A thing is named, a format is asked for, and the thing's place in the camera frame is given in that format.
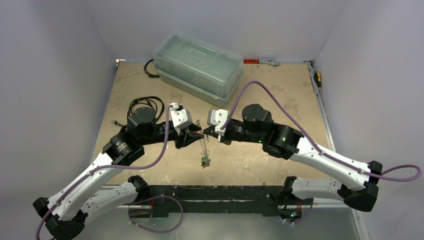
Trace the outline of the translucent green storage box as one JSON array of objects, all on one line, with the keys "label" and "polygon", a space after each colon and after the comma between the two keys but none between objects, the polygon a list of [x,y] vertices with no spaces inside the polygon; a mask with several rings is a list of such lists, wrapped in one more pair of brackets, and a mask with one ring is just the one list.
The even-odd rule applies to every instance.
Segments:
[{"label": "translucent green storage box", "polygon": [[161,80],[225,108],[244,73],[237,53],[182,32],[173,32],[152,51]]}]

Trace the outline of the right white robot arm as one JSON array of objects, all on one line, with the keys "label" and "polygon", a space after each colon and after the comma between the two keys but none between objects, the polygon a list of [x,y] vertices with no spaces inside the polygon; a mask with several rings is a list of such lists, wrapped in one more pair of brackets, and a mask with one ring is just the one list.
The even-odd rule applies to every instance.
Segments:
[{"label": "right white robot arm", "polygon": [[312,167],[329,179],[306,179],[289,176],[284,181],[278,198],[288,204],[301,200],[321,198],[344,202],[348,207],[371,212],[378,198],[378,178],[382,164],[368,163],[344,157],[319,144],[312,144],[299,130],[274,122],[270,111],[259,104],[250,104],[242,110],[242,119],[231,118],[225,109],[208,113],[208,127],[204,133],[230,145],[233,141],[259,143],[272,157],[291,160]]}]

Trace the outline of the green tagged key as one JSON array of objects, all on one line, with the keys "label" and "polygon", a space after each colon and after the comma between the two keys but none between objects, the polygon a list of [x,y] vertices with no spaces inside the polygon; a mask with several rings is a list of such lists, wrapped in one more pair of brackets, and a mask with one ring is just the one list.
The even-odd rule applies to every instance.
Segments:
[{"label": "green tagged key", "polygon": [[203,169],[209,167],[210,163],[211,163],[211,159],[209,158],[209,156],[204,155],[201,157],[201,166]]}]

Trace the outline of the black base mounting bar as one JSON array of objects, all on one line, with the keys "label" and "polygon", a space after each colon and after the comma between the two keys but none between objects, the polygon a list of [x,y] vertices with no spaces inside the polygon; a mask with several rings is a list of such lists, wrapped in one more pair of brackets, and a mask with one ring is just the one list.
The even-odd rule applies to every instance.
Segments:
[{"label": "black base mounting bar", "polygon": [[154,218],[170,213],[260,214],[264,217],[301,218],[289,207],[306,207],[312,198],[300,199],[289,189],[294,178],[283,185],[149,185],[139,176],[128,182],[136,187],[131,205],[146,205]]}]

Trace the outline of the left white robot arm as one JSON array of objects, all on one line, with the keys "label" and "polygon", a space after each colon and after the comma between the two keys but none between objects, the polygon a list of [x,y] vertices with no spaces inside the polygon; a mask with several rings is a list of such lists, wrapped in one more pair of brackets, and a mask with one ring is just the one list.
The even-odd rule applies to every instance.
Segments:
[{"label": "left white robot arm", "polygon": [[107,196],[96,192],[124,170],[132,170],[134,162],[145,154],[145,146],[162,144],[158,157],[144,169],[152,168],[163,158],[169,141],[177,149],[204,138],[190,112],[174,102],[162,108],[164,122],[157,122],[152,108],[140,107],[127,116],[127,123],[102,148],[93,162],[70,184],[50,197],[40,197],[33,207],[41,217],[35,238],[46,228],[55,240],[71,240],[86,224],[111,208],[149,199],[147,184],[138,176],[118,186]]}]

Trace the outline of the aluminium rail right side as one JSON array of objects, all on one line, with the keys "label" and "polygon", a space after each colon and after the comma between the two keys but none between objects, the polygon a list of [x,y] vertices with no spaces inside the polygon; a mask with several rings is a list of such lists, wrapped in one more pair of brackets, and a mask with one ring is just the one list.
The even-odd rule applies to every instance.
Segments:
[{"label": "aluminium rail right side", "polygon": [[[315,93],[315,96],[317,98],[317,102],[320,108],[320,112],[321,112],[321,117],[322,117],[322,121],[325,127],[325,132],[326,132],[326,138],[327,138],[327,142],[328,142],[328,148],[332,151],[336,151],[336,147],[334,144],[334,140],[333,140],[333,136],[332,136],[332,132],[329,126],[329,122],[327,119],[327,114],[325,112],[325,108],[324,108],[324,101],[323,101],[323,95],[322,95],[322,89],[318,87],[316,81],[315,81],[315,73],[317,73],[318,71],[313,67],[313,63],[314,61],[304,61],[303,62],[309,72],[309,76],[311,79],[311,84]],[[354,218],[354,225],[356,228],[356,232],[358,233],[359,239],[360,240],[370,240],[370,236],[368,234],[368,231],[366,229],[365,226],[365,222],[363,221],[363,216],[362,213],[352,209],[352,216]]]}]

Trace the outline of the red handled wrench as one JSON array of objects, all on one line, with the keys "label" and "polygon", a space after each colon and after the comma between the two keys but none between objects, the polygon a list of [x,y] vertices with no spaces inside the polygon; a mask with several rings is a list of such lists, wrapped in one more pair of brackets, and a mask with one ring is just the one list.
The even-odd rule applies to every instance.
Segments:
[{"label": "red handled wrench", "polygon": [[273,60],[272,58],[269,59],[250,59],[250,58],[245,58],[243,60],[244,64],[265,64],[265,65],[270,65],[273,67],[278,67],[280,65],[280,62]]}]

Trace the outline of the oval metal keyring plate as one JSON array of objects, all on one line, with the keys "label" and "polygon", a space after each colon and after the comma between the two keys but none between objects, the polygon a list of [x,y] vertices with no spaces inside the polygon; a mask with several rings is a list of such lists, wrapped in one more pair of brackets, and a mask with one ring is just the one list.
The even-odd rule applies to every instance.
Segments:
[{"label": "oval metal keyring plate", "polygon": [[[201,123],[199,119],[196,121],[195,125],[200,128],[200,130],[196,131],[196,133],[203,135],[203,131],[202,131]],[[205,138],[200,139],[200,144],[202,148],[201,157],[209,156],[210,153],[209,153],[209,150],[207,149]]]}]

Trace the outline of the yellow black screwdriver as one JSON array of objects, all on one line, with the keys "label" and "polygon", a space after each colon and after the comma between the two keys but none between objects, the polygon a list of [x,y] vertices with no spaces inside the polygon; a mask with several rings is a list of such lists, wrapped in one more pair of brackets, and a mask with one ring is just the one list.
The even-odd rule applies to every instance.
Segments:
[{"label": "yellow black screwdriver", "polygon": [[320,91],[322,89],[321,74],[318,71],[316,71],[313,75],[313,79],[315,81],[317,89]]}]

